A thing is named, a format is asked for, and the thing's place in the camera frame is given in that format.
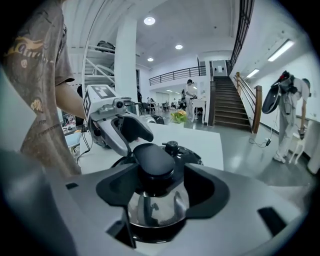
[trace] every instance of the black lid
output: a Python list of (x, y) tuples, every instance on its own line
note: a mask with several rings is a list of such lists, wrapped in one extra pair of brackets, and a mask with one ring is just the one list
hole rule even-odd
[(144, 174), (150, 179), (165, 178), (175, 167), (175, 160), (161, 147), (152, 143), (137, 146), (133, 154)]
[(175, 157), (177, 155), (177, 153), (179, 152), (179, 145), (178, 145), (178, 142), (174, 141), (174, 140), (171, 140), (167, 143), (162, 143), (162, 145), (165, 145), (165, 151)]

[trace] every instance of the flower bouquet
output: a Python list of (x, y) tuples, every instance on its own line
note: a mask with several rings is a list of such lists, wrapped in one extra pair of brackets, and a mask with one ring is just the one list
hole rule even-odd
[(176, 124), (185, 123), (188, 120), (186, 111), (179, 109), (178, 111), (171, 113), (171, 120)]

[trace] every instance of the wooden staircase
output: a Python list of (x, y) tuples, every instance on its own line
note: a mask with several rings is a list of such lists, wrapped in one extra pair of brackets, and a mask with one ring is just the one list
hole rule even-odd
[(215, 76), (214, 124), (251, 132), (251, 125), (239, 93), (228, 76)]

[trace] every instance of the floor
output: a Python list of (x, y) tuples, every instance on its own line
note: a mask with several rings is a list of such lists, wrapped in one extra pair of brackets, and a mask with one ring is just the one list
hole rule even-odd
[[(165, 124), (170, 122), (170, 112), (156, 112), (164, 118)], [(185, 128), (204, 130), (220, 134), (224, 170), (260, 180), (270, 186), (281, 196), (305, 210), (305, 195), (313, 188), (316, 178), (307, 171), (307, 159), (300, 157), (298, 164), (279, 163), (272, 159), (278, 148), (278, 135), (273, 134), (269, 146), (261, 148), (249, 142), (252, 138), (261, 144), (270, 137), (270, 130), (260, 126), (257, 134), (223, 127), (206, 126), (201, 118), (193, 123), (188, 121)]]

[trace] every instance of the brown t-shirt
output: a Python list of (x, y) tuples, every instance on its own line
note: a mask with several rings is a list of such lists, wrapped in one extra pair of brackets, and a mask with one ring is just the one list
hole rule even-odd
[(60, 4), (46, 1), (18, 32), (4, 54), (3, 67), (13, 87), (36, 113), (21, 152), (70, 176), (81, 172), (60, 125), (55, 93), (55, 86), (74, 80), (66, 40)]

